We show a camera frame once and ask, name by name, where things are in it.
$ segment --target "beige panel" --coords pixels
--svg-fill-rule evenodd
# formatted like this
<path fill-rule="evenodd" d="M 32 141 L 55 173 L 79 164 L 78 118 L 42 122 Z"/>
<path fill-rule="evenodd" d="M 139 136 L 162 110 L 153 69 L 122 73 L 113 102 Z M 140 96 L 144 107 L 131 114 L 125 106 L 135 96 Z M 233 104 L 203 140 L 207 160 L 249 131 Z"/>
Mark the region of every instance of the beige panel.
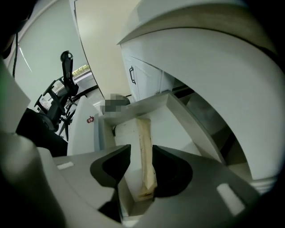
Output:
<path fill-rule="evenodd" d="M 82 45 L 104 97 L 129 95 L 120 47 L 120 34 L 128 15 L 139 0 L 80 0 L 75 2 L 76 18 Z"/>

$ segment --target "office chair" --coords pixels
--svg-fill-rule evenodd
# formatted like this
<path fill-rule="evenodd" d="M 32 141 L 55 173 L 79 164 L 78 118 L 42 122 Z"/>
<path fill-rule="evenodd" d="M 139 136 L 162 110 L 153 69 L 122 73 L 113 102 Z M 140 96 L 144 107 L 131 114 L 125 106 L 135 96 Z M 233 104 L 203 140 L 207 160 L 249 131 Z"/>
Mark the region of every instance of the office chair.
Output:
<path fill-rule="evenodd" d="M 78 85 L 74 83 L 72 76 L 73 55 L 69 51 L 64 51 L 61 54 L 60 59 L 62 62 L 63 80 L 62 77 L 58 78 L 57 80 L 54 80 L 46 89 L 46 91 L 42 94 L 43 96 L 45 96 L 47 93 L 49 93 L 49 95 L 53 99 L 51 107 L 46 110 L 42 106 L 42 104 L 40 103 L 40 98 L 42 95 L 38 98 L 35 104 L 35 106 L 38 105 L 41 110 L 39 115 L 41 115 L 43 122 L 50 130 L 54 132 L 58 131 L 59 123 L 62 121 L 61 116 L 66 116 L 67 119 L 69 119 L 66 114 L 68 113 L 70 107 L 75 104 L 72 101 L 72 97 L 77 94 L 79 88 Z M 64 88 L 56 94 L 55 92 L 53 92 L 53 87 L 54 83 L 57 81 L 60 81 L 64 85 Z M 66 112 L 65 105 L 68 100 L 70 101 L 70 105 Z"/>

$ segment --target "black cabinet handle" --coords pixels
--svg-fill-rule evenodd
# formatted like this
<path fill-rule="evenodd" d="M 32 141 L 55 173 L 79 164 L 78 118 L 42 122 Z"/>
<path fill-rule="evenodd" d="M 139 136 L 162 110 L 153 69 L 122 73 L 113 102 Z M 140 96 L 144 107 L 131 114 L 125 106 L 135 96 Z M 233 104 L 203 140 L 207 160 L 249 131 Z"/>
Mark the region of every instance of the black cabinet handle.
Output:
<path fill-rule="evenodd" d="M 134 68 L 133 68 L 133 66 L 130 68 L 130 79 L 132 80 L 132 83 L 134 83 L 135 85 L 136 85 L 136 83 L 135 83 L 135 81 L 134 81 L 134 79 L 133 79 L 133 77 L 132 77 L 132 71 L 134 71 Z"/>

